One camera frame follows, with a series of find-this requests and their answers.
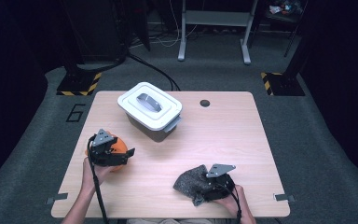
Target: person's right hand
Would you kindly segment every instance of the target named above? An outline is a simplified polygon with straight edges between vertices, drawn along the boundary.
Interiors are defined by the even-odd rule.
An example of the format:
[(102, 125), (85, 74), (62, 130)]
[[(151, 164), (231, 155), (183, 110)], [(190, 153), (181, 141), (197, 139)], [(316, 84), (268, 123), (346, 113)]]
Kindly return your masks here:
[[(246, 201), (245, 191), (241, 185), (236, 185), (235, 189), (232, 190), (232, 193), (237, 196), (238, 192), (238, 199), (240, 200), (240, 207), (241, 207), (241, 224), (244, 223), (255, 223), (255, 218), (252, 216), (251, 210), (249, 209), (249, 205)], [(238, 213), (238, 205), (232, 195), (228, 195), (226, 198), (214, 200), (216, 203), (220, 203), (228, 210), (228, 212), (236, 217)]]

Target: gray carpet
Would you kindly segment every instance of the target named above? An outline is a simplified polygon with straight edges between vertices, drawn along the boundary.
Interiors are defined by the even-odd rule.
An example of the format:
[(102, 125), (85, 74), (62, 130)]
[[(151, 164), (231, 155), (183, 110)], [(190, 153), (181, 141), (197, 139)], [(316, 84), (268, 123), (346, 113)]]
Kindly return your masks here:
[[(182, 91), (249, 91), (255, 97), (270, 148), (290, 203), (291, 214), (282, 223), (358, 223), (358, 169), (326, 128), (301, 76), (306, 96), (268, 96), (260, 74), (283, 72), (287, 58), (284, 36), (257, 35), (250, 49), (252, 64), (243, 64), (238, 35), (210, 35), (188, 40), (186, 60), (177, 61), (179, 43), (132, 48), (137, 55), (166, 72)], [(95, 67), (101, 64), (88, 65)], [(32, 123), (0, 170), (0, 223), (60, 223), (51, 216), (54, 196), (72, 157), (93, 97), (58, 96), (65, 72), (46, 74), (48, 91)], [(128, 58), (103, 72), (96, 91), (127, 91), (141, 81), (168, 91), (169, 81), (158, 72)], [(66, 122), (74, 105), (82, 110), (79, 122)], [(277, 223), (258, 218), (259, 223)], [(103, 223), (90, 218), (86, 223)]]

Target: yellow and black tape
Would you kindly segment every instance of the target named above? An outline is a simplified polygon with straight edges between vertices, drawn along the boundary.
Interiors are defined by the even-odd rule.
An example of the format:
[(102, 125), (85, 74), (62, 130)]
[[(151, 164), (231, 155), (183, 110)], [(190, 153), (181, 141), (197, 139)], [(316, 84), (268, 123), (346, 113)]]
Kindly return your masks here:
[(74, 95), (92, 95), (95, 88), (97, 88), (98, 81), (100, 80), (101, 73), (95, 75), (92, 83), (89, 86), (87, 91), (57, 91), (57, 95), (67, 95), (67, 96), (74, 96)]
[(266, 88), (267, 94), (274, 95), (271, 84), (269, 83), (268, 75), (281, 76), (282, 73), (261, 73), (261, 78), (263, 78), (264, 87)]

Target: black strap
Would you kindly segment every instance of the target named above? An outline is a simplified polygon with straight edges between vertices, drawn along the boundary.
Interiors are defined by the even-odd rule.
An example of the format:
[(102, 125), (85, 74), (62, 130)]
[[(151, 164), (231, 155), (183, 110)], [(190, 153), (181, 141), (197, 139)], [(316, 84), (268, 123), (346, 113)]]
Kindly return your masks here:
[[(95, 136), (96, 135), (94, 134), (89, 139), (89, 143), (87, 144), (87, 151), (89, 152), (89, 154), (90, 154), (90, 142), (95, 139)], [(106, 211), (105, 211), (105, 208), (103, 206), (103, 196), (101, 195), (100, 181), (98, 180), (98, 176), (95, 174), (94, 163), (91, 161), (90, 156), (88, 156), (88, 158), (89, 158), (89, 166), (90, 166), (91, 171), (92, 171), (92, 178), (94, 179), (95, 192), (97, 192), (98, 203), (100, 205), (101, 212), (103, 213), (103, 221), (104, 221), (104, 223), (108, 224), (109, 220), (107, 219)]]

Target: wooden table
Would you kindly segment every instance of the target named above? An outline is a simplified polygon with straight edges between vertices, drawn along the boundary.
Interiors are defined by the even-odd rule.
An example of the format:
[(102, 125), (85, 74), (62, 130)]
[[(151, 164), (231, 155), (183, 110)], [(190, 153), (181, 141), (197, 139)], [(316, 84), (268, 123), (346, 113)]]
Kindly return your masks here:
[[(101, 185), (108, 217), (113, 218), (227, 218), (220, 204), (195, 207), (190, 198), (172, 188), (183, 172), (205, 164), (235, 165), (229, 172), (245, 189), (255, 217), (286, 217), (287, 201), (275, 201), (283, 194), (282, 183), (271, 155), (255, 99), (243, 91), (167, 91), (183, 105), (177, 125), (164, 141), (154, 142), (132, 126), (117, 98), (124, 91), (99, 91), (89, 111), (69, 163), (59, 193), (66, 200), (56, 201), (51, 214), (65, 217), (79, 192), (82, 161), (90, 137), (101, 128), (119, 137), (135, 155), (121, 170)], [(208, 107), (201, 100), (210, 101)], [(96, 195), (87, 217), (102, 217)]]

